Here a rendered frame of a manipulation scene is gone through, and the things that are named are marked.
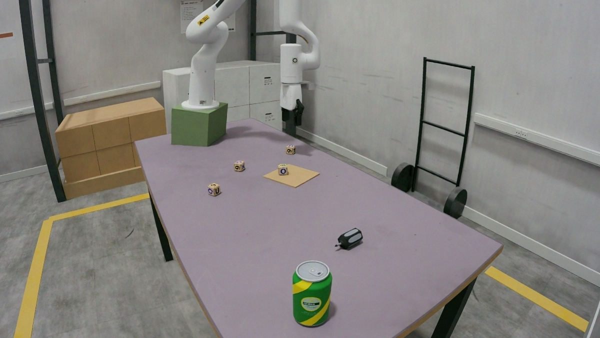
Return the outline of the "green drink can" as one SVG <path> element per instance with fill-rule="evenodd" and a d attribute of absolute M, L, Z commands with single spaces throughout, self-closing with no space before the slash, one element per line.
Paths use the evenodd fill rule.
<path fill-rule="evenodd" d="M 323 262 L 310 260 L 293 274 L 293 317 L 305 326 L 317 326 L 328 318 L 333 277 Z"/>

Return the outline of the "tan square mat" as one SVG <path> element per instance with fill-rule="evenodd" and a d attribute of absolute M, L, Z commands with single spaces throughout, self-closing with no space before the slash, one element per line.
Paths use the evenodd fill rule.
<path fill-rule="evenodd" d="M 278 169 L 265 174 L 263 178 L 297 188 L 309 180 L 320 175 L 317 171 L 308 170 L 291 164 L 287 164 L 287 174 L 279 175 Z"/>

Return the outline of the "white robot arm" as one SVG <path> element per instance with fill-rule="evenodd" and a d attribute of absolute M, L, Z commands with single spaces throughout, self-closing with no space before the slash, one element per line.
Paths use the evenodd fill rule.
<path fill-rule="evenodd" d="M 204 45 L 191 61 L 189 98 L 182 103 L 185 110 L 206 111 L 219 107 L 219 102 L 213 100 L 213 91 L 216 60 L 229 36 L 228 25 L 223 21 L 244 2 L 218 0 L 188 25 L 188 41 Z M 302 37 L 308 47 L 308 51 L 303 51 L 303 46 L 298 43 L 281 45 L 281 82 L 301 84 L 301 89 L 315 90 L 315 83 L 302 81 L 303 70 L 316 70 L 321 64 L 319 40 L 303 24 L 303 1 L 279 0 L 279 24 L 282 31 Z"/>

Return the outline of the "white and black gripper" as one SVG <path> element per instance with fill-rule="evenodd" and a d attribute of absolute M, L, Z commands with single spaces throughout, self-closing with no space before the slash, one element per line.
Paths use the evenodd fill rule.
<path fill-rule="evenodd" d="M 280 106 L 282 121 L 290 120 L 290 111 L 293 110 L 293 125 L 301 126 L 301 116 L 304 110 L 302 104 L 301 84 L 281 83 Z M 297 111 L 297 112 L 296 112 Z"/>

